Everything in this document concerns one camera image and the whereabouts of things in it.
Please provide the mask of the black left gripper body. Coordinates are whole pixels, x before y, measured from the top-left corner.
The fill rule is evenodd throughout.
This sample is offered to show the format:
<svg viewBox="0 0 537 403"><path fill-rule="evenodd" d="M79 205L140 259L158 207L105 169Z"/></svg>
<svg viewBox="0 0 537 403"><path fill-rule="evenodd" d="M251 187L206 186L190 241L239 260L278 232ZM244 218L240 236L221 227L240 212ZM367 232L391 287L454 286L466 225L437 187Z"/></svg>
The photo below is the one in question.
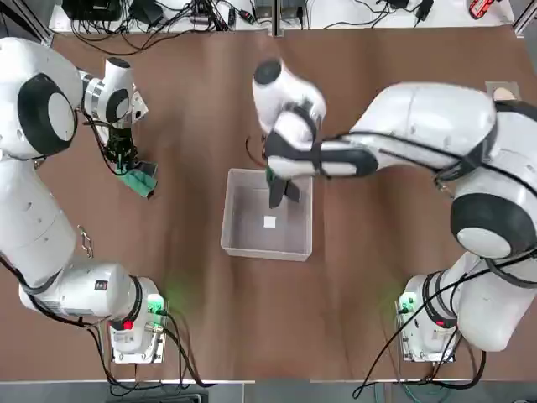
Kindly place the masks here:
<svg viewBox="0 0 537 403"><path fill-rule="evenodd" d="M110 160L133 160L138 155L134 145L131 128L108 127L108 141L104 148Z"/></svg>

